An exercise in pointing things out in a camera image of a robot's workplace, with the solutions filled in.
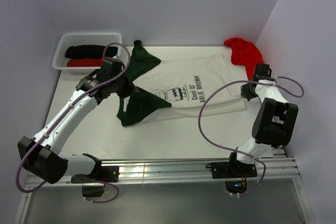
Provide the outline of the white and green t shirt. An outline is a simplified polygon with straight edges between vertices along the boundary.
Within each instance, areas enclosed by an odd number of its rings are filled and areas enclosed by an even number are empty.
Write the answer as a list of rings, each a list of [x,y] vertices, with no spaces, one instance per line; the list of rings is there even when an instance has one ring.
[[[228,60],[228,54],[162,60],[134,41],[126,74],[139,91],[120,99],[117,118],[127,127],[197,117],[208,97],[233,81]]]

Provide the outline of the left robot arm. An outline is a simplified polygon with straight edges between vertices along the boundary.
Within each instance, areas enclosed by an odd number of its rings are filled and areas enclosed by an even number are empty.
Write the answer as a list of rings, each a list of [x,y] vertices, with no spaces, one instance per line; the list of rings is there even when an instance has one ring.
[[[67,175],[84,175],[91,182],[102,176],[102,161],[90,154],[60,156],[61,150],[81,121],[103,100],[115,93],[126,98],[139,89],[126,75],[130,64],[104,58],[99,69],[83,77],[66,105],[32,138],[18,143],[22,167],[54,184]]]

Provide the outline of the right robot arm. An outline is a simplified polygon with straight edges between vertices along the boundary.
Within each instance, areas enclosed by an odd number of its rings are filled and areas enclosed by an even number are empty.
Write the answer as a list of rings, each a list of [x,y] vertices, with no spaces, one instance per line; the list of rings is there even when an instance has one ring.
[[[253,123],[251,138],[237,149],[238,152],[230,155],[227,170],[234,177],[240,176],[245,168],[250,169],[255,159],[265,152],[286,146],[299,112],[298,106],[289,103],[280,93],[269,65],[257,64],[251,81],[241,87],[241,96],[248,101],[258,98],[261,107]]]

